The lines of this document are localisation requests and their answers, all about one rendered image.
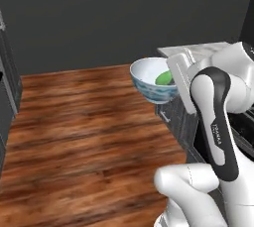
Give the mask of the white and blue bowl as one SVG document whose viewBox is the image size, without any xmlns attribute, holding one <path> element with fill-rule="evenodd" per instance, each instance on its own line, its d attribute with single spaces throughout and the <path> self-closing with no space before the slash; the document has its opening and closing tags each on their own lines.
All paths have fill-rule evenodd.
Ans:
<svg viewBox="0 0 254 227">
<path fill-rule="evenodd" d="M 130 65 L 130 75 L 136 89 L 149 101 L 165 104 L 177 96 L 178 89 L 171 85 L 157 85 L 156 79 L 168 71 L 167 60 L 163 57 L 144 57 Z"/>
</svg>

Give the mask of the dark tall cupboard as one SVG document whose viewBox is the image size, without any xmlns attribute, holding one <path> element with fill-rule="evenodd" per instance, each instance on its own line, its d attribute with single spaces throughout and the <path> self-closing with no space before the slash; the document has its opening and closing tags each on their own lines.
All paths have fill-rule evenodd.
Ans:
<svg viewBox="0 0 254 227">
<path fill-rule="evenodd" d="M 239 40 L 254 46 L 254 0 L 248 1 Z"/>
</svg>

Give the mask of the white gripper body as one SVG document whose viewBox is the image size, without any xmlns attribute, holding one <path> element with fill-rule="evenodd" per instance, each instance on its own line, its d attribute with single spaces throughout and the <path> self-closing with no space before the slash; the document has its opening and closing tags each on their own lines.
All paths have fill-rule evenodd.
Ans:
<svg viewBox="0 0 254 227">
<path fill-rule="evenodd" d="M 184 106 L 189 114 L 195 114 L 196 110 L 191 101 L 190 85 L 188 77 L 188 69 L 191 62 L 188 56 L 184 53 L 175 54 L 167 59 L 167 65 L 170 69 L 175 85 L 177 86 L 179 95 L 184 103 Z"/>
</svg>

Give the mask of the dark grey cupboard run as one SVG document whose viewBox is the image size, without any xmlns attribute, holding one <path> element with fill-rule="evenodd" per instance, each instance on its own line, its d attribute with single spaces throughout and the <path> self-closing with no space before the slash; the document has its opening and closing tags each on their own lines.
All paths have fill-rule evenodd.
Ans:
<svg viewBox="0 0 254 227">
<path fill-rule="evenodd" d="M 19 113 L 23 85 L 8 40 L 7 27 L 0 11 L 0 179 L 7 152 L 12 121 Z"/>
</svg>

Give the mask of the dark grey cupboard door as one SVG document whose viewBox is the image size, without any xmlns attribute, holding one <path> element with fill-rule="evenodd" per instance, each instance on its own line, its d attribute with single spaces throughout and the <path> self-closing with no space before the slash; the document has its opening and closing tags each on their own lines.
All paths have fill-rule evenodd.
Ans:
<svg viewBox="0 0 254 227">
<path fill-rule="evenodd" d="M 167 123 L 161 116 L 160 111 L 165 112 L 166 116 L 171 119 L 171 122 Z M 187 150 L 193 145 L 198 118 L 195 114 L 187 112 L 179 96 L 166 104 L 157 104 L 155 106 L 155 113 L 163 120 L 183 149 Z"/>
</svg>

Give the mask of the green corn piece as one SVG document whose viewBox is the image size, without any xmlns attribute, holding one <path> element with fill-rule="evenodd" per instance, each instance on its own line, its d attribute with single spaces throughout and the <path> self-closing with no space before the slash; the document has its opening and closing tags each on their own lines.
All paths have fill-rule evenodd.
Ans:
<svg viewBox="0 0 254 227">
<path fill-rule="evenodd" d="M 174 83 L 172 73 L 167 70 L 161 73 L 155 80 L 157 85 L 172 85 Z"/>
</svg>

